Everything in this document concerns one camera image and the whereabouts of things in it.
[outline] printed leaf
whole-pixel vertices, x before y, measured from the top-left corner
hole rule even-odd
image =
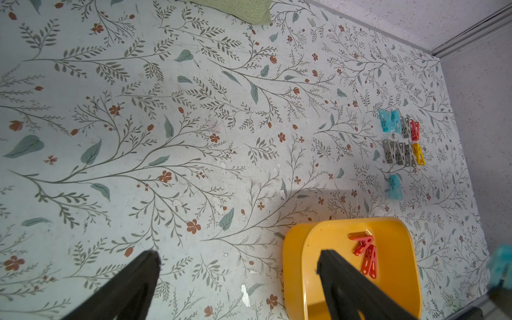
[[[80,158],[80,161],[85,164],[93,164],[94,160],[96,160],[96,157],[99,154],[100,148],[101,148],[101,139],[99,140],[98,143],[89,147],[89,149],[87,149],[83,153],[82,157]]]
[[[39,140],[37,136],[28,135],[22,140],[20,140],[20,142],[18,142],[14,149],[11,150],[11,152],[9,152],[8,154],[5,154],[4,157],[11,159],[17,158],[22,155],[26,155],[27,153],[39,151],[44,146],[45,144],[41,140]]]
[[[363,200],[365,202],[366,214],[369,215],[370,214],[370,207],[368,206],[368,202],[366,202],[366,199],[364,197],[363,197]]]
[[[227,230],[231,226],[231,222],[233,222],[233,216],[234,216],[234,208],[231,208],[231,210],[226,213],[221,221],[219,222],[219,226],[222,228],[222,230]]]
[[[39,7],[41,6],[41,0],[30,0],[30,3],[34,6],[35,11],[37,11],[37,13],[39,13]]]
[[[194,58],[194,55],[192,55],[189,50],[183,50],[180,53],[180,55],[176,59],[174,59],[174,61],[184,62],[187,60],[192,60],[193,58]]]
[[[258,87],[254,85],[254,83],[250,82],[251,84],[251,97],[254,100],[256,104],[258,104]]]
[[[164,163],[168,159],[169,159],[169,156],[160,157],[160,158],[156,159],[155,161],[150,162],[149,165],[159,165],[161,163]]]
[[[169,119],[167,119],[167,116],[165,116],[165,124],[163,127],[165,128],[165,136],[167,138],[172,138],[174,136],[174,127],[170,123]]]
[[[337,92],[338,92],[338,97],[342,97],[342,98],[343,98],[343,97],[345,97],[345,98],[347,97],[347,95],[345,94],[345,92],[341,91],[340,89],[338,89],[338,90],[337,90]]]
[[[45,218],[33,218],[33,219],[28,219],[28,220],[23,221],[22,226],[30,227],[30,226],[33,226],[34,224],[38,224],[38,223],[42,223],[42,222],[52,223],[50,220],[45,219]]]
[[[263,69],[261,69],[260,74],[262,77],[266,77],[268,75],[268,68],[269,68],[269,66],[266,65],[263,67]]]
[[[229,72],[227,72],[227,71],[223,71],[222,73],[223,73],[223,74],[225,74],[229,79],[231,79],[231,80],[233,80],[234,82],[236,82],[236,83],[240,84],[240,82],[238,82],[238,80],[237,80],[235,77],[233,77],[233,75],[232,75],[232,74],[230,74]]]
[[[178,82],[187,82],[187,83],[192,83],[192,81],[190,81],[187,77],[185,76],[178,76]]]
[[[283,178],[281,178],[281,190],[285,192],[285,197],[287,198],[288,197],[288,193],[286,192],[286,183],[285,181],[283,180]]]
[[[280,233],[280,232],[274,232],[274,235],[275,235],[275,236],[278,236],[279,238],[281,238],[281,239],[283,239],[283,240],[285,239],[284,234],[282,234],[282,233]]]
[[[110,201],[110,189],[106,185],[93,183],[91,184],[91,188],[101,192],[101,194]]]
[[[373,154],[373,161],[377,161],[378,158],[380,158],[380,152],[379,150],[375,150]]]
[[[258,289],[258,288],[259,288],[259,287],[261,287],[261,286],[263,286],[263,284],[261,284],[261,283],[256,283],[255,285],[253,285],[252,287],[250,287],[250,288],[247,290],[247,294],[248,294],[248,295],[253,294],[253,293],[256,291],[256,289]]]
[[[339,179],[339,178],[343,177],[343,174],[345,174],[345,171],[343,171],[343,168],[339,168],[339,173],[338,173],[338,175],[336,176],[336,178],[338,178],[338,179]]]

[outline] teal object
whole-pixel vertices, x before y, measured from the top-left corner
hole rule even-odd
[[[391,129],[395,132],[402,133],[402,124],[400,123],[400,111],[393,110],[391,112]]]
[[[389,176],[389,197],[395,200],[402,200],[402,187],[400,185],[400,178],[398,175]]]
[[[380,118],[380,124],[382,125],[382,131],[384,132],[391,132],[393,129],[391,124],[391,113],[389,111],[386,111],[384,109],[379,110],[379,118]]]
[[[489,288],[512,289],[512,245],[501,245],[493,253],[487,268],[490,271]]]

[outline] yellow container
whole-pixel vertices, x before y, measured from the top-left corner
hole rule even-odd
[[[349,234],[371,233],[377,247],[377,278],[368,279],[413,316],[421,316],[421,286],[414,245],[398,218],[332,220],[298,224],[283,244],[285,307],[290,320],[331,320],[316,265],[320,251],[336,250],[357,270],[364,254]]]

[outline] table surface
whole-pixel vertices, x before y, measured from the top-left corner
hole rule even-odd
[[[287,319],[289,228],[360,217],[409,228],[423,318],[485,290],[437,58],[298,0],[274,1],[263,27],[111,2],[0,12],[0,317],[61,318],[156,249],[148,318]],[[379,109],[420,122],[425,166],[384,161],[384,138],[407,141]],[[403,201],[386,196],[390,174]]]

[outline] green cushion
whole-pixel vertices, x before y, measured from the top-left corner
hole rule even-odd
[[[232,14],[252,25],[270,24],[269,8],[272,0],[189,0],[189,2]]]

